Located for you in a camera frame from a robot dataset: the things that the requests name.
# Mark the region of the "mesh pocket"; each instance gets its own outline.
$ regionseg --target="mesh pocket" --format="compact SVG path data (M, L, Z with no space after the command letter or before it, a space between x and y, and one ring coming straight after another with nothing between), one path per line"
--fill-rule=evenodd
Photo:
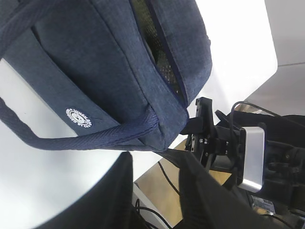
M172 90L183 100L183 95L169 59L164 50L158 31L153 22L149 8L145 0L132 0L133 8L138 21L139 29L145 41L157 69L162 77L167 81Z

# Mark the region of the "backpack handle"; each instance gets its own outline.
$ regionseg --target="backpack handle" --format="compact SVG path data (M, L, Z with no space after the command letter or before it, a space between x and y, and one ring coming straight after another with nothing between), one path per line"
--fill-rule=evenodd
M24 0L0 25L0 60L11 43L64 0ZM89 150L115 146L144 136L159 124L148 106L137 119L94 134L67 138L39 138L0 98L0 120L26 144L44 150Z

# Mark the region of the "circular logo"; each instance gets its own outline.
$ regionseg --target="circular logo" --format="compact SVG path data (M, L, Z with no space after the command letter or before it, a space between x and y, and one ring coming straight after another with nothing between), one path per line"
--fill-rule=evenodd
M78 110L68 108L66 114L72 122L77 123L81 127L89 128L92 126L91 120Z

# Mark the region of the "cable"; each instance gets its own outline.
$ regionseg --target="cable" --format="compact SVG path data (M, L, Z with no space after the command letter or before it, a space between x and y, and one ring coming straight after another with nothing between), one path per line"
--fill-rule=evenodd
M157 228L155 225L151 224L150 222L147 222L147 221L146 221L146 224L147 224L150 228L159 229L159 228Z
M281 218L279 218L279 217L277 217L277 216L275 216L275 215L263 214L262 216L268 216L268 217L272 217L272 218L274 218L274 219L277 219L278 221L284 223L287 227L289 227L289 228L291 228L291 229L294 229L294 227L291 226L289 223L285 222L283 219L281 219Z
M171 180L169 179L169 177L167 176L162 164L160 161L158 161L158 165L160 166L160 169L163 173L163 175L165 176L165 179L167 180L167 182L172 186L172 188L175 190L175 192L180 195L180 192L178 191L178 189L175 187L175 185L173 185L173 183L171 182Z
M135 201L135 204L134 204L135 207L139 207L140 206L140 199L137 199Z
M136 209L136 210L145 210L145 211L149 211L149 212L155 214L157 217L159 217L159 218L163 221L163 223L164 223L169 229L172 229L172 227L168 224L168 222L167 222L158 212L156 212L155 210L152 210L152 209L147 208L147 207L136 207L135 209Z
M137 199L135 201L134 207L136 208L136 211L140 215L140 209L137 209L139 206L140 206L140 199ZM149 228L158 229L155 225L151 224L150 222L145 221L145 224L147 224Z
M222 113L220 110L217 110L215 111L215 114L217 116L217 118L219 118L220 121L224 121L226 122L227 124L230 123L230 118L227 117L224 113ZM241 126L238 125L237 123L233 123L233 127L236 129L236 130L240 130Z
M262 111L265 111L266 113L269 113L269 114L271 114L271 115L273 115L273 116L275 116L275 117L280 117L280 118L282 118L282 119L284 119L284 120L286 120L286 121L288 121L288 122L290 122L290 123L293 123L293 124L296 124L296 125L298 125L298 126L301 126L301 127L304 127L304 128L305 128L305 125L302 125L302 124L300 124L300 123L297 123L297 122L295 122L295 121L292 121L292 120L290 120L290 119L288 119L288 118L282 117L282 116L280 116L279 114L274 113L274 112L272 112L272 111L269 111L269 110L267 110L267 109L265 109L265 108L263 108L263 107L260 107L260 106L258 106L258 105L253 104L253 103L250 103L250 102L239 101L239 102L235 103L235 104L232 106L231 113L230 113L230 123L229 123L229 125L230 125L230 136L231 136L231 140L233 141L233 144L232 144L232 147L233 147L232 150L234 150L233 152L235 152L235 146L236 146L236 136L235 136L234 130L233 130L233 123L234 123L233 115L234 115L235 107L236 107L237 105L239 105L239 104L250 105L250 106L252 106L252 107L255 107L255 108L257 108L257 109L260 109L260 110L262 110Z

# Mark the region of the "navy blue backpack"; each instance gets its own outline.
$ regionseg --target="navy blue backpack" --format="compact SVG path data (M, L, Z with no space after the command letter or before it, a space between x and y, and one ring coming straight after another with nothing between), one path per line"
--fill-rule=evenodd
M78 135L39 138L0 99L44 150L163 152L212 67L195 0L0 0L0 58Z

